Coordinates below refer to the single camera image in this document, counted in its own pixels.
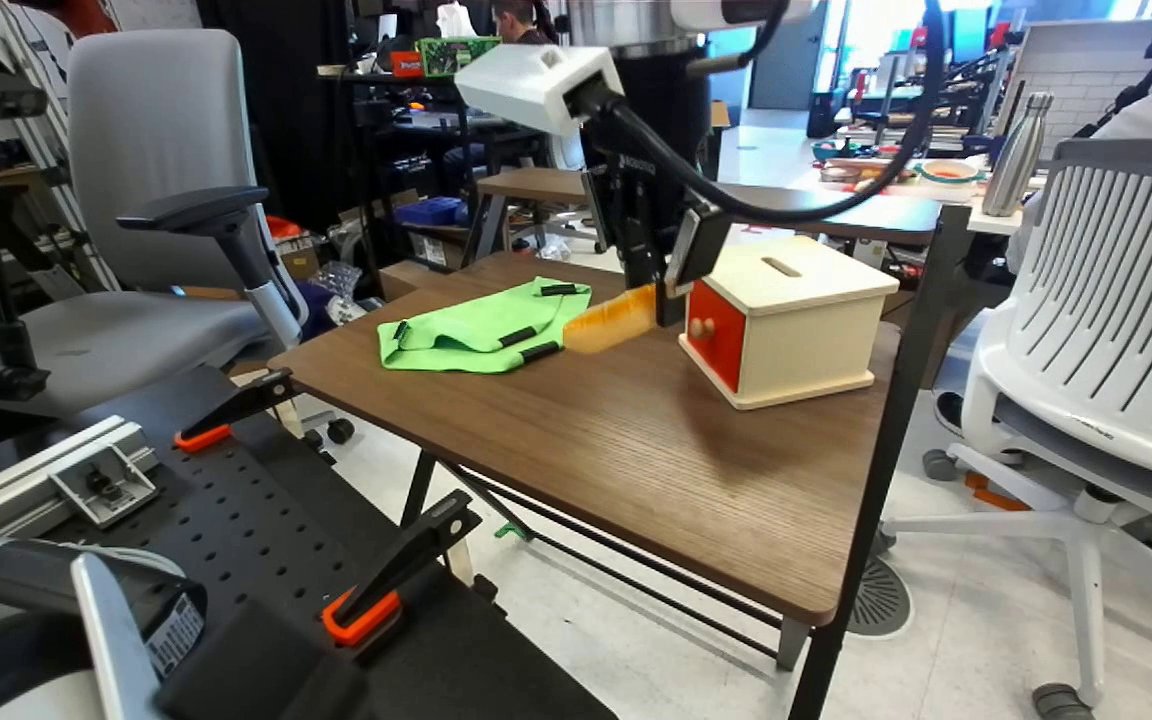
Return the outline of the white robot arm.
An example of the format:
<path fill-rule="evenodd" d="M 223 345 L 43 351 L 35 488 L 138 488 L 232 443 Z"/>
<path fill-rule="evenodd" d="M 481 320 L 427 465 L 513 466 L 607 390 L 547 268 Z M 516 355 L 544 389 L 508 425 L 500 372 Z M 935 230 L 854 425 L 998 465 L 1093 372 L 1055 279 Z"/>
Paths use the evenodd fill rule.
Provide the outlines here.
<path fill-rule="evenodd" d="M 731 218 L 702 196 L 706 171 L 634 106 L 614 52 L 500 45 L 453 82 L 476 110 L 581 142 L 581 183 L 625 283 L 651 294 L 662 328 L 681 325 Z"/>

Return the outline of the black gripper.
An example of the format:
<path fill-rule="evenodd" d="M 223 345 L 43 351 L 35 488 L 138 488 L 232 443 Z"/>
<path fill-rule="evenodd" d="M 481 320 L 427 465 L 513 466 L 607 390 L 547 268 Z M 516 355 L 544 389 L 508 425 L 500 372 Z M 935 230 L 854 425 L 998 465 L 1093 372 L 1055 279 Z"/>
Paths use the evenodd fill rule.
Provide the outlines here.
<path fill-rule="evenodd" d="M 718 268 L 731 218 L 702 191 L 696 165 L 625 101 L 588 114 L 586 152 L 600 238 L 634 287 L 656 287 L 656 325 L 681 325 L 681 294 Z"/>

